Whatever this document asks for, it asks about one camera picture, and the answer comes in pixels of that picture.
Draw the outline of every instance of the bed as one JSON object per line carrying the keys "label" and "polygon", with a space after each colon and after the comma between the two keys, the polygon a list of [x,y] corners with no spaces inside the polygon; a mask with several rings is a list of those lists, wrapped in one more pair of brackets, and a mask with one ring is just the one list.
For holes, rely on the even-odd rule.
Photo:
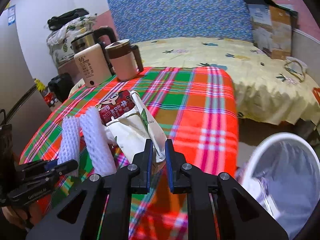
{"label": "bed", "polygon": [[295,83],[284,61],[253,46],[244,0],[107,1],[119,38],[139,46],[144,66],[217,66],[234,82],[239,116],[275,125],[299,118],[318,123],[312,93],[318,85],[308,75]]}
{"label": "bed", "polygon": [[295,124],[299,118],[317,124],[317,83],[306,75],[300,83],[251,42],[222,38],[170,38],[136,43],[144,66],[199,67],[225,70],[232,78],[239,115],[257,122]]}

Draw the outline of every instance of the cloth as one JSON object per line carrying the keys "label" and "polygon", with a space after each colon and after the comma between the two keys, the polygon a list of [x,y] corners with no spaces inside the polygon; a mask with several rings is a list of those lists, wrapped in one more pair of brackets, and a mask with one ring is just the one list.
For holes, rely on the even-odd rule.
{"label": "cloth", "polygon": [[[94,87],[82,87],[68,98],[26,146],[20,163],[57,157],[61,142],[61,122],[67,115],[79,116],[121,90],[135,90],[159,123],[174,149],[188,163],[203,171],[233,175],[236,169],[238,122],[229,75],[218,68],[150,68],[135,79],[119,82],[116,77]],[[129,162],[119,148],[114,151],[116,167]],[[83,138],[80,140],[79,180],[92,174],[92,163]],[[64,177],[58,189],[42,200],[43,209],[55,206],[79,181]],[[166,169],[151,176],[150,193],[133,195],[130,239],[186,239],[186,195],[169,191]]]}
{"label": "cloth", "polygon": [[244,118],[278,125],[299,118],[317,124],[320,106],[309,76],[299,83],[284,69],[286,61],[271,59],[252,43],[220,38],[171,38],[144,41],[142,62],[151,67],[212,66],[226,70],[235,86],[237,110]]}
{"label": "cloth", "polygon": [[95,15],[84,15],[63,25],[61,29],[50,33],[46,42],[50,55],[57,67],[73,59],[74,52],[71,47],[71,41],[75,36],[93,30],[96,18]]}

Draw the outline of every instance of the foam net sleeve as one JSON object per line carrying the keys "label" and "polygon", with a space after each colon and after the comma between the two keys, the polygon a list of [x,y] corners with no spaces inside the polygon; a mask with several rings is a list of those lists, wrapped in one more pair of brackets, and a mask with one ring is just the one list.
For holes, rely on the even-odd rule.
{"label": "foam net sleeve", "polygon": [[79,119],[95,173],[101,176],[116,173],[116,165],[97,108],[89,107]]}
{"label": "foam net sleeve", "polygon": [[[80,161],[80,123],[75,116],[65,117],[62,122],[62,141],[59,150],[58,164],[76,160]],[[78,169],[69,175],[78,176]]]}

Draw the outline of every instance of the brown mug handle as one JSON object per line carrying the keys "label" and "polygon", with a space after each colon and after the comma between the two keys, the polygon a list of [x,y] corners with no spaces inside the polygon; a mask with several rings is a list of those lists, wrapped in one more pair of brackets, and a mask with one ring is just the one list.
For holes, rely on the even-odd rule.
{"label": "brown mug handle", "polygon": [[131,45],[130,48],[131,48],[131,51],[133,52],[134,58],[136,59],[136,62],[138,65],[138,70],[139,70],[139,72],[142,72],[143,71],[143,64],[142,64],[142,60],[141,60],[139,47],[137,45]]}

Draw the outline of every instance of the cartoon character print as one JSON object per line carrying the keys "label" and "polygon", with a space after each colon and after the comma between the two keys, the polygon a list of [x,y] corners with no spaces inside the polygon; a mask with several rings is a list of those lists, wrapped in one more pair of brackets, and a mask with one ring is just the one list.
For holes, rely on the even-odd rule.
{"label": "cartoon character print", "polygon": [[111,96],[110,98],[108,98],[107,100],[101,102],[100,104],[96,105],[96,108],[98,108],[98,110],[100,110],[102,108],[103,105],[109,105],[109,104],[116,104],[116,100],[119,98],[119,93],[114,94],[113,96]]}

